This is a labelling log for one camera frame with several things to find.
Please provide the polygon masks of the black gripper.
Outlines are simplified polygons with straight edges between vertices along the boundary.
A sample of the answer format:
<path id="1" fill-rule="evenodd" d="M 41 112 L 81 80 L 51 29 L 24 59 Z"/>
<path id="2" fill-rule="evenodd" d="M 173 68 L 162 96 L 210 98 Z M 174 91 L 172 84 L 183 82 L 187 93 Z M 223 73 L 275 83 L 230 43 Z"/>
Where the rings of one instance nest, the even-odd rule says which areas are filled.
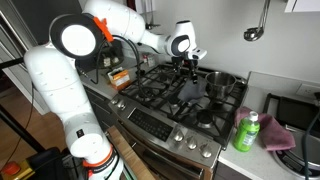
<path id="1" fill-rule="evenodd" d="M 185 59 L 184 57 L 172 57 L 171 61 L 172 61 L 172 64 L 174 67 L 174 73 L 176 76 L 181 77 L 181 68 L 183 66 L 186 66 L 191 71 L 191 80 L 193 84 L 198 83 L 198 76 L 195 70 L 196 66 L 198 65 L 197 60 L 189 60 L 189 59 Z"/>

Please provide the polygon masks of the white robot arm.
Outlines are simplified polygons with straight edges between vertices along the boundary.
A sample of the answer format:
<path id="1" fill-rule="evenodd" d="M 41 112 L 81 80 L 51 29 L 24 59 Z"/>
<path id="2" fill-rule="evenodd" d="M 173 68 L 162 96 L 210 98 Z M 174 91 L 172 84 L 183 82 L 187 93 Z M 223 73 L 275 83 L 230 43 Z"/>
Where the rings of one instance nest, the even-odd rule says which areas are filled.
<path id="1" fill-rule="evenodd" d="M 190 21 L 177 22 L 169 35 L 156 35 L 145 28 L 139 13 L 113 0 L 87 0 L 80 14 L 52 21 L 49 41 L 28 50 L 24 62 L 34 86 L 60 118 L 69 151 L 83 160 L 87 180 L 119 180 L 124 163 L 99 125 L 76 62 L 99 57 L 102 47 L 116 38 L 184 60 L 207 54 L 197 46 Z"/>

